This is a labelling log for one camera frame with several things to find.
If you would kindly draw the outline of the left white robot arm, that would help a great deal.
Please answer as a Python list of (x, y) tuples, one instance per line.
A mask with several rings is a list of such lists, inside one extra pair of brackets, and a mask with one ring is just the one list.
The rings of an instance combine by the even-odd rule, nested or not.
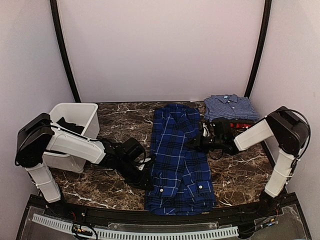
[(92, 164), (117, 170), (124, 181), (135, 188), (151, 191), (154, 186), (148, 166), (152, 160), (136, 159), (146, 155), (145, 149), (133, 137), (124, 143), (106, 138), (92, 139), (67, 129), (42, 113), (19, 130), (14, 163), (24, 168), (42, 193), (51, 210), (60, 218), (71, 213), (63, 194), (44, 163), (44, 152), (54, 151), (84, 159)]

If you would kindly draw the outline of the dark blue plaid shirt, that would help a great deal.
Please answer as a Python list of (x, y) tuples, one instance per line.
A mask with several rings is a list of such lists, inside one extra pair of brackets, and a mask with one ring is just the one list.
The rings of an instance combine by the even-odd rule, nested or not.
[(144, 210), (155, 215), (191, 216), (216, 206), (207, 155), (187, 147), (199, 131), (199, 110), (183, 104), (156, 108), (153, 115), (149, 173)]

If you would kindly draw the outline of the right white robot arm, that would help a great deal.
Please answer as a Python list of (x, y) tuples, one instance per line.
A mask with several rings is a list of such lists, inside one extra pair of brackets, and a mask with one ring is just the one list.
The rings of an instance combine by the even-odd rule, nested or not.
[(203, 153), (222, 150), (234, 156), (272, 139), (277, 143), (278, 156), (263, 193), (271, 198), (278, 197), (309, 147), (312, 133), (309, 121), (299, 111), (282, 106), (245, 127), (238, 135), (233, 134), (232, 126), (233, 123), (224, 117), (202, 122), (200, 132), (185, 146)]

